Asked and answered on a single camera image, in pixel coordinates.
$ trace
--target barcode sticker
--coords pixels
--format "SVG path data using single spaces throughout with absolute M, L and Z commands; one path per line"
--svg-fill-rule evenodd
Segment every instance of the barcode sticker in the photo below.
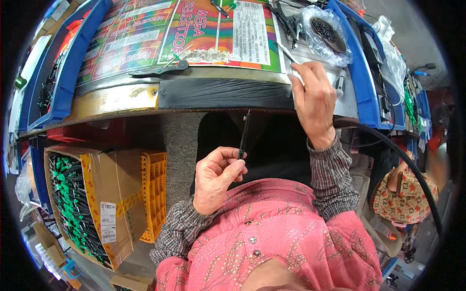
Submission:
M 116 211 L 115 203 L 100 202 L 100 235 L 103 244 L 117 241 Z

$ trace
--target plastic bag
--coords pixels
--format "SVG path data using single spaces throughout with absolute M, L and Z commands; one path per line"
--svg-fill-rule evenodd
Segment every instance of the plastic bag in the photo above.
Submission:
M 16 178 L 14 191 L 16 192 L 16 197 L 21 203 L 29 204 L 29 193 L 31 193 L 31 190 L 37 192 L 35 190 L 31 155 L 29 154 L 26 156 L 26 163 L 21 169 L 20 175 L 18 176 L 18 178 Z
M 350 48 L 346 45 L 346 51 L 342 54 L 335 53 L 328 45 L 323 41 L 322 37 L 317 35 L 312 29 L 311 20 L 314 18 L 320 18 L 323 21 L 329 23 L 333 29 L 340 35 L 346 45 L 348 37 L 343 33 L 343 28 L 340 24 L 338 16 L 333 14 L 332 10 L 322 10 L 316 5 L 310 5 L 302 11 L 302 22 L 304 30 L 306 32 L 306 40 L 308 42 L 309 49 L 312 53 L 321 56 L 325 62 L 334 67 L 347 67 L 348 64 L 353 63 L 353 54 Z
M 375 31 L 378 31 L 377 35 L 384 47 L 385 60 L 380 68 L 380 73 L 382 77 L 395 88 L 400 96 L 400 102 L 393 104 L 393 106 L 397 106 L 404 101 L 403 81 L 406 75 L 406 64 L 400 52 L 390 43 L 392 35 L 395 34 L 390 24 L 390 19 L 382 15 L 372 26 Z

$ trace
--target fingernail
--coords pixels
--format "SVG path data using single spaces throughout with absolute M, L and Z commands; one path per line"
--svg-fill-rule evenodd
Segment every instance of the fingernail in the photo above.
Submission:
M 246 165 L 246 162 L 244 160 L 238 160 L 236 163 L 235 163 L 235 168 L 237 168 L 238 170 L 241 170 L 244 168 L 244 165 Z

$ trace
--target floral patterned clothing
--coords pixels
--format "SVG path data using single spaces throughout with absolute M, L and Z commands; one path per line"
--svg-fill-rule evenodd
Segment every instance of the floral patterned clothing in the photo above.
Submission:
M 271 258 L 311 290 L 379 290 L 376 249 L 354 211 L 326 223 L 313 205 L 312 189 L 282 179 L 243 184 L 227 196 L 187 260 L 168 257 L 159 264 L 156 290 L 239 291 L 249 273 Z
M 372 197 L 374 212 L 385 219 L 396 223 L 418 223 L 431 212 L 421 184 L 412 172 L 401 172 L 399 193 L 388 189 L 387 182 L 394 170 L 390 171 L 380 181 Z M 439 190 L 426 174 L 424 176 L 435 202 L 439 200 Z

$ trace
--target plaid shirt sleeve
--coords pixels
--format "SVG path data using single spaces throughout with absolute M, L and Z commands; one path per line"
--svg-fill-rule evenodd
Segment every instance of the plaid shirt sleeve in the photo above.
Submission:
M 158 265 L 168 257 L 188 259 L 188 252 L 199 233 L 212 223 L 217 212 L 205 216 L 199 214 L 192 200 L 180 201 L 168 211 L 167 221 L 155 241 L 155 248 L 149 252 L 151 260 Z
M 314 206 L 319 215 L 327 222 L 337 214 L 356 209 L 359 193 L 351 183 L 349 168 L 352 159 L 343 151 L 338 137 L 323 150 L 315 150 L 308 139 L 308 149 Z

